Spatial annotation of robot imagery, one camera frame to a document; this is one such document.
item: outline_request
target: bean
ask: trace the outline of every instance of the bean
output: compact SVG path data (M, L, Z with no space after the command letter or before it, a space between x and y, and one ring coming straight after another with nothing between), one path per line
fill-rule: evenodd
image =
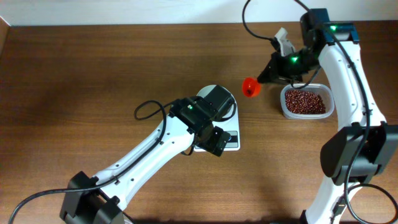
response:
M326 113L322 97L316 93L302 90L289 90L285 93L287 109L297 114Z

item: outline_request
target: red cup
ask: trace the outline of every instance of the red cup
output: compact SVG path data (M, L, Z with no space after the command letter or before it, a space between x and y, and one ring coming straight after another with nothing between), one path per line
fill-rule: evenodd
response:
M247 97L255 97L261 91L261 85L254 78L245 78L242 85L243 94Z

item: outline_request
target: plastic container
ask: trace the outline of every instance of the plastic container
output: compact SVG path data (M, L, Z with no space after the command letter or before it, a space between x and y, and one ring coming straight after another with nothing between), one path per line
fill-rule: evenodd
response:
M303 86L304 83L294 84L294 87ZM325 105L326 113L324 114L295 114L290 112L286 107L285 93L286 91L294 90L291 85L285 86L285 88L280 93L280 103L282 105L282 110L287 119L322 119L329 117L333 110L335 110L335 101L333 100L333 95L330 89L323 84L309 84L308 86L302 88L303 91L310 91L319 94Z

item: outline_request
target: cable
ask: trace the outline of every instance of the cable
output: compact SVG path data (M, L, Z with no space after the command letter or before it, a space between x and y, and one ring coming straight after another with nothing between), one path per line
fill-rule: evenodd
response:
M167 103L166 105L163 105L163 107L166 108L166 107L172 105L174 102L175 102L175 101L171 101L170 103ZM143 106L145 106L145 105L142 105L142 104L139 105L139 106L136 108L136 111L138 111L138 110L139 110L140 108L142 108ZM143 118L138 118L138 117L137 117L137 112L135 111L135 112L134 112L134 119L136 119L136 120L138 120L138 121L142 121L142 120L148 119L148 118L152 117L153 115L159 113L161 110L162 110L162 109L158 109L157 111L155 111L155 112L151 113L150 115L145 116L145 117L143 117Z
M191 149L189 150L188 154L185 153L184 151L182 151L181 154L183 154L184 156L191 156L192 153L193 153L193 147L194 147L194 145L192 145L192 147L191 147Z
M220 122L227 121L227 120L233 118L233 116L234 116L235 113L236 113L236 103L235 103L235 102L233 103L233 106L234 106L234 109L232 110L231 116L229 116L229 117L227 117L227 118L221 118L221 119L220 119Z
M295 88L296 90L301 90L302 88L307 87L309 84L311 84L311 82L315 79L315 77L317 77L317 75L319 74L319 71L321 70L321 68L322 68L322 67L319 66L319 67L315 70L315 72L314 72L314 74L312 75L311 79L310 79L306 84L304 84L304 85L302 85L302 86L299 86L299 87L294 87L293 84L294 84L294 81L295 81L295 77L293 77L292 81L290 82L290 85L292 86L292 88Z
M312 16L315 17L315 15L312 13L312 11L311 11L307 6L305 6L300 0L294 0L294 1L297 2L297 3L299 3L308 13L311 13ZM396 209L396 215L395 215L395 217L394 217L391 221L389 221L389 222L387 222L387 223L395 223L395 222L398 220L398 206L397 206L397 202L394 200L394 198L391 196L391 194L389 194L386 190L382 189L382 188L379 187L379 186L373 185L373 184L358 184L358 185L356 185L356 186L354 186L354 187L348 188L349 176L350 176L350 174L351 174L351 170L352 170L352 168L353 168L353 164L354 164L356 158L358 157L359 153L361 152L361 150L362 150L363 146L365 145L366 140L368 139L368 136L369 136L369 132L370 132L370 122L371 122L371 111L370 111L370 109L369 109L368 98L367 98L367 96L366 96L366 92L365 92L365 89L364 89L364 86L363 86L361 77L359 76L359 73L358 73L358 71L357 71L357 69L356 69L356 66L355 66L354 62L351 60L351 58L349 57L347 51L344 49L343 45L342 45L342 44L340 43L340 41L336 38L336 36L332 33L332 31L331 31L328 27L326 27L325 25L323 25L323 24L320 25L320 28L323 29L325 32L327 32L327 33L333 38L333 40L334 40L334 41L336 42L336 44L339 46L339 48L341 49L343 55L344 55L345 58L347 59L349 65L350 65L350 67L351 67L351 69L352 69L353 72L354 72L355 78L356 78L356 80L357 80L357 82L358 82L358 86L359 86L359 89L361 90L362 98L363 98L363 101L364 101L364 107L365 107L365 116L366 116L366 127L365 127L365 131L364 131L364 134L363 134L363 138L362 138L361 141L359 142L358 148L356 149L356 151L355 151L355 153L354 153L354 156L351 158L351 160L350 160L350 162L349 162L348 170L347 170L346 177L345 177L345 181L344 181L344 194L343 194L343 197L344 197L344 199L345 199L345 201L346 201L346 206L347 206L347 208L348 208L350 214L351 214L357 221L359 221L360 223L363 223L363 224L375 224L375 223L367 222L367 221L365 221L365 220L359 218L359 217L357 216L357 214L355 214L355 212L354 212L354 210L353 210L353 208L352 208L352 206L351 206L351 204L350 204L350 202L349 202L348 194L349 194L349 189L352 190L352 189L355 189L355 188L357 188L357 187L372 187L372 188L374 188L374 189L378 189L378 190L380 190L382 193L386 194L386 195L390 198L390 200L392 201L392 203L394 204L394 207L395 207L395 209Z
M156 111L155 113L152 113L149 116L146 116L145 118L137 118L137 112L139 111L139 109L141 109L143 106L149 104L149 103L155 103L157 104L160 109L158 111ZM155 143L153 143L153 145L151 145L150 148L148 148L141 156L139 156L132 164L130 164L128 167L126 167L124 170L122 170L120 173L118 173L116 176L112 177L111 179L107 180L106 182L103 182L102 184L96 185L94 187L87 187L87 188L80 188L80 189L53 189L53 190L45 190L42 192L38 192L36 194L33 194L27 198L25 198L23 201L21 201L17 207L14 209L14 211L12 212L10 219L8 221L8 224L12 224L14 222L14 219L18 213L18 211L28 202L30 202L31 200L44 196L44 195L50 195L50 194L61 194L61 193L69 193L69 192L91 192L94 190L98 190L102 187L105 187L111 183L113 183L115 180L117 181L121 176L123 176L125 173L127 173L129 170L131 170L142 158L144 158L146 155L148 155L148 153L150 153L161 141L162 138L165 134L165 130L166 130L166 124L167 124L167 114L166 111L163 107L163 105L161 105L158 101L155 100L149 100L149 101L145 101L143 102L141 105L139 105L136 110L134 111L134 118L136 118L137 120L143 120L143 119L147 119L150 118L151 116L155 115L156 113L158 113L159 111L162 112L163 114L163 127L162 127L162 132L160 133L160 136L155 140Z
M245 19L244 19L244 13L246 12L246 8L247 8L247 6L248 6L248 4L249 4L249 2L250 2L251 0L248 0L246 3L245 3L245 5L244 5L244 7L243 7L243 11L242 11L242 21L243 21L243 26L244 26L244 28L246 29L246 31L249 33L249 34L251 34L253 37L257 37L257 38L260 38L260 39L264 39L264 40L269 40L269 41L274 41L274 39L273 38L270 38L270 37L262 37L262 36L260 36L260 35L257 35L257 34L255 34L255 33L253 33L250 29L249 29L249 27L248 27L248 25L246 24L246 21L245 21Z

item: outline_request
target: wooden table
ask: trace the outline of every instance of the wooden table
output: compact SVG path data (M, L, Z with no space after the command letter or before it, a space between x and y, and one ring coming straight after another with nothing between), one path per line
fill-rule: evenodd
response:
M398 22L356 25L373 96L389 124L398 124ZM297 22L250 26L264 35L285 27L302 47ZM264 85L257 98L243 96L243 79L258 76L273 51L241 24L11 28L0 61L0 223L28 195L66 187L81 170L93 175L140 143L161 121L159 114L134 120L143 101L168 103L210 84L236 97L241 149L220 158L176 156L126 212L208 222L298 218L322 181L320 149L336 133L337 116L285 119L282 85ZM324 73L315 82L327 83ZM395 198L397 169L398 153L372 181ZM394 211L381 195L360 191L354 209L365 219L388 221ZM62 200L62 194L38 198L15 223L62 223ZM346 212L343 220L352 217Z

